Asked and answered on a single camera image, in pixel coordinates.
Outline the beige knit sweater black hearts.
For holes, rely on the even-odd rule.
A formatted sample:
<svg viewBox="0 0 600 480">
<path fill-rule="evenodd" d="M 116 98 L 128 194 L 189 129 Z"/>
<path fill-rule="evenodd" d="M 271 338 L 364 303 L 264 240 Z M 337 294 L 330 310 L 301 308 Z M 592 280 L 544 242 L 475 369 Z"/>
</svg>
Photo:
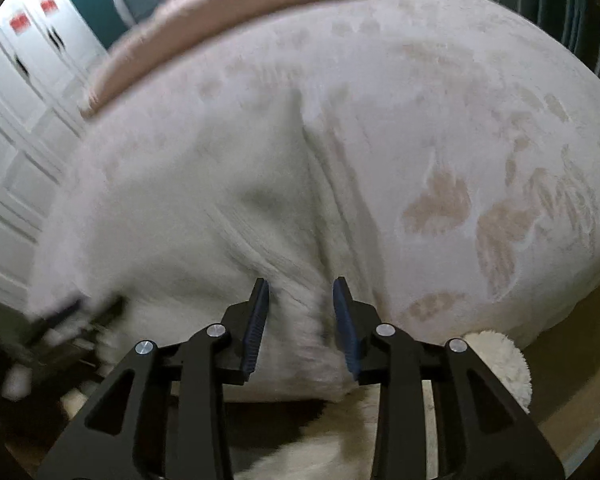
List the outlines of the beige knit sweater black hearts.
<svg viewBox="0 0 600 480">
<path fill-rule="evenodd" d="M 294 88 L 235 94 L 191 120 L 102 118 L 70 160 L 38 241 L 27 315 L 75 292 L 95 310 L 128 300 L 98 350 L 184 341 L 248 298 L 271 303 L 257 360 L 234 400 L 337 401 L 353 387 L 336 343 L 332 282 L 370 299 L 365 218 L 331 136 Z"/>
</svg>

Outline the cream fluffy rug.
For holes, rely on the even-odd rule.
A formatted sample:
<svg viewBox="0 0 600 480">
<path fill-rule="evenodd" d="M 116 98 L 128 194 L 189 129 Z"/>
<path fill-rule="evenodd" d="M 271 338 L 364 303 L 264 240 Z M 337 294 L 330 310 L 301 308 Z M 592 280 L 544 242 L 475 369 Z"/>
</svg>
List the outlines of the cream fluffy rug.
<svg viewBox="0 0 600 480">
<path fill-rule="evenodd" d="M 485 330 L 464 339 L 519 405 L 528 411 L 531 373 L 524 355 L 507 336 Z M 300 429 L 300 436 L 256 460 L 236 479 L 367 479 L 372 471 L 379 388 L 358 388 Z"/>
</svg>

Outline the pink butterfly pattern bedspread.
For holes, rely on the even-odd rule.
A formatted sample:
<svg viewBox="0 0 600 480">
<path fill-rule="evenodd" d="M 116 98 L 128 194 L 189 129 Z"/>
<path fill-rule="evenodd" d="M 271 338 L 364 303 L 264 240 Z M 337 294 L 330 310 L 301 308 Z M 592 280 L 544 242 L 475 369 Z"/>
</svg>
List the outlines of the pink butterfly pattern bedspread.
<svg viewBox="0 0 600 480">
<path fill-rule="evenodd" d="M 178 122 L 287 88 L 350 171 L 372 296 L 350 287 L 391 322 L 525 346 L 600 284 L 600 80 L 490 0 L 273 14 L 156 68 L 86 138 L 111 115 Z"/>
</svg>

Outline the white panelled wardrobe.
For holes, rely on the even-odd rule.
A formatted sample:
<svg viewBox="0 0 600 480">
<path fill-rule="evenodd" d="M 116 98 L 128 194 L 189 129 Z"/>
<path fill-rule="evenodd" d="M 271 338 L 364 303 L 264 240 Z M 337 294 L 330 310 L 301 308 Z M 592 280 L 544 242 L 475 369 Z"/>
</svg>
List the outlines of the white panelled wardrobe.
<svg viewBox="0 0 600 480">
<path fill-rule="evenodd" d="M 106 50 L 71 0 L 0 5 L 0 302 L 27 303 L 32 264 L 65 166 L 85 131 L 91 70 Z"/>
</svg>

